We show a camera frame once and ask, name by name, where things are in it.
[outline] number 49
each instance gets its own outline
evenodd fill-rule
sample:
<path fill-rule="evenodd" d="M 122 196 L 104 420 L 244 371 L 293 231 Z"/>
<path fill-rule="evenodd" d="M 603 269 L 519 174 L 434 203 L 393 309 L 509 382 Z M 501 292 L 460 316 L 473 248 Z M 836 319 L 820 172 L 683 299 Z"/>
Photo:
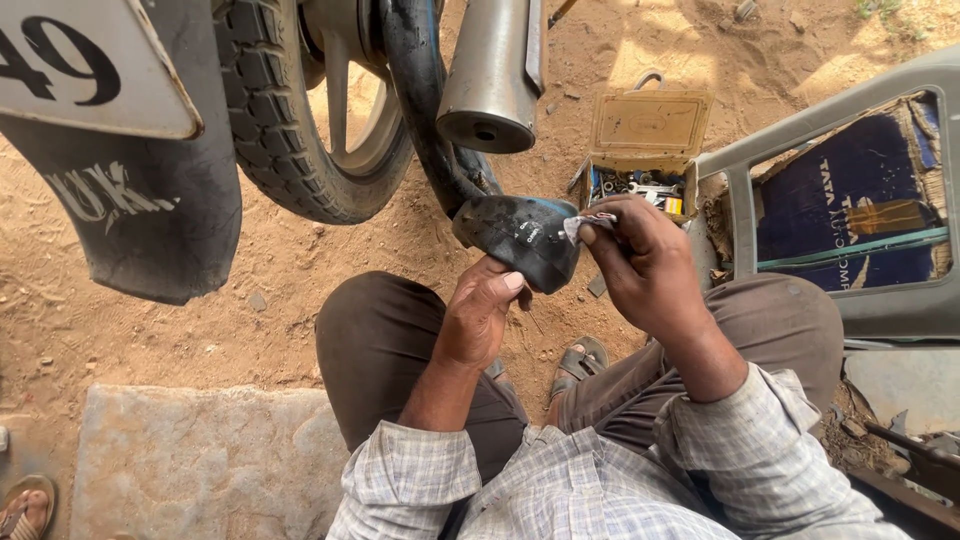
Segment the number 49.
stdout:
<path fill-rule="evenodd" d="M 63 35 L 77 47 L 80 56 L 84 57 L 89 73 L 84 73 L 67 62 L 47 36 L 43 24 L 49 24 L 63 32 Z M 20 23 L 23 36 L 30 43 L 30 48 L 43 61 L 54 69 L 77 79 L 93 79 L 97 82 L 97 91 L 86 101 L 74 102 L 76 105 L 92 106 L 103 105 L 120 94 L 120 75 L 107 55 L 89 38 L 76 31 L 73 27 L 50 17 L 33 16 L 23 19 Z M 0 30 L 0 57 L 7 62 L 0 64 L 0 77 L 16 79 L 26 85 L 34 96 L 42 99 L 56 100 L 50 89 L 50 79 L 42 71 L 30 67 L 20 55 L 7 35 Z"/>

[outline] brown trousers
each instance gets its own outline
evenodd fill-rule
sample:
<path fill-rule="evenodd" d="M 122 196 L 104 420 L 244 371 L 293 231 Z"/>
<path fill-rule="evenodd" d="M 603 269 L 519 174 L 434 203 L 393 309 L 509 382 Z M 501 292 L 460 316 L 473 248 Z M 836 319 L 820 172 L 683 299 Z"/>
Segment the brown trousers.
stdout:
<path fill-rule="evenodd" d="M 827 408 L 840 377 L 843 325 L 823 290 L 798 278 L 758 274 L 720 285 L 704 300 L 744 359 L 766 371 L 794 370 L 807 398 Z M 317 358 L 351 452 L 380 420 L 399 417 L 430 360 L 444 311 L 432 290 L 385 272 L 350 278 L 326 300 L 317 315 Z M 660 408 L 684 392 L 670 368 L 656 342 L 615 362 L 564 393 L 560 428 L 593 426 L 643 453 L 654 443 Z M 485 483 L 503 470 L 528 423 L 516 395 L 484 375 L 466 429 Z"/>

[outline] flip-flop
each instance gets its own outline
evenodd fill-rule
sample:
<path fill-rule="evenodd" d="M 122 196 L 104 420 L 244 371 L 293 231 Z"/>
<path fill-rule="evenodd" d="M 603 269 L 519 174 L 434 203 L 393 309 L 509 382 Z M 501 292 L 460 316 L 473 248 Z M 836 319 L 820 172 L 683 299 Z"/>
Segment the flip-flop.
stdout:
<path fill-rule="evenodd" d="M 29 475 L 20 479 L 10 488 L 7 495 L 3 498 L 3 508 L 6 509 L 16 500 L 24 491 L 42 491 L 47 496 L 47 519 L 43 520 L 43 529 L 36 530 L 34 526 L 27 521 L 27 505 L 23 504 L 7 514 L 3 522 L 0 522 L 0 540 L 40 540 L 43 533 L 50 527 L 54 521 L 54 508 L 57 501 L 57 487 L 54 483 L 43 475 Z"/>
<path fill-rule="evenodd" d="M 493 361 L 493 363 L 490 364 L 490 367 L 484 370 L 484 372 L 486 372 L 491 379 L 496 379 L 505 371 L 507 371 L 507 368 L 503 367 L 503 360 L 500 359 L 500 356 L 498 356 Z M 505 382 L 498 382 L 497 384 L 499 384 L 500 386 L 503 386 L 504 388 L 506 388 L 507 390 L 510 390 L 513 393 L 516 393 L 516 388 L 514 388 L 514 384 L 508 380 Z"/>
<path fill-rule="evenodd" d="M 574 351 L 572 348 L 573 345 L 581 345 L 587 351 L 585 353 Z M 570 348 L 564 351 L 564 357 L 560 359 L 559 365 L 561 369 L 572 375 L 573 379 L 560 377 L 554 380 L 553 387 L 550 389 L 551 400 L 555 398 L 557 394 L 573 388 L 577 382 L 591 375 L 596 375 L 610 367 L 610 357 L 607 355 L 607 348 L 603 346 L 603 343 L 600 343 L 599 339 L 585 335 L 574 341 L 573 345 L 570 345 Z"/>

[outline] grey plastic chair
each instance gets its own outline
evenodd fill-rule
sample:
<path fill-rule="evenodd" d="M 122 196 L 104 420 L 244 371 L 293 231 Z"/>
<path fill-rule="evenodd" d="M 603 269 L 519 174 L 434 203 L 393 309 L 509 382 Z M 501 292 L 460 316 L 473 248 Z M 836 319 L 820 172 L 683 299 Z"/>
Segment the grey plastic chair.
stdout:
<path fill-rule="evenodd" d="M 864 110 L 902 95 L 931 90 L 938 96 L 948 212 L 950 271 L 941 280 L 830 293 L 848 338 L 960 338 L 960 45 L 900 65 L 823 103 L 781 120 L 718 152 L 698 157 L 701 178 L 726 174 L 732 206 L 733 274 L 756 272 L 756 216 L 750 169 L 836 127 Z"/>

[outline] hand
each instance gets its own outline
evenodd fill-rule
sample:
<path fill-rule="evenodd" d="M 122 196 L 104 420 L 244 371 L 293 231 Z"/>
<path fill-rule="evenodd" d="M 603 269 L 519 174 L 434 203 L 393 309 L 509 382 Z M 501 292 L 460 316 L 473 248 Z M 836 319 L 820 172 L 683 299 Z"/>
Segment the hand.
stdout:
<path fill-rule="evenodd" d="M 529 310 L 532 293 L 523 275 L 484 256 L 467 269 L 446 307 L 432 362 L 483 371 L 496 358 L 507 324 L 507 309 L 517 298 Z"/>
<path fill-rule="evenodd" d="M 664 345 L 715 324 L 684 231 L 639 195 L 607 197 L 583 214 L 597 212 L 616 216 L 616 238 L 591 225 L 580 228 L 580 237 L 600 266 L 613 305 L 630 324 Z M 629 258 L 617 240 L 633 249 Z"/>

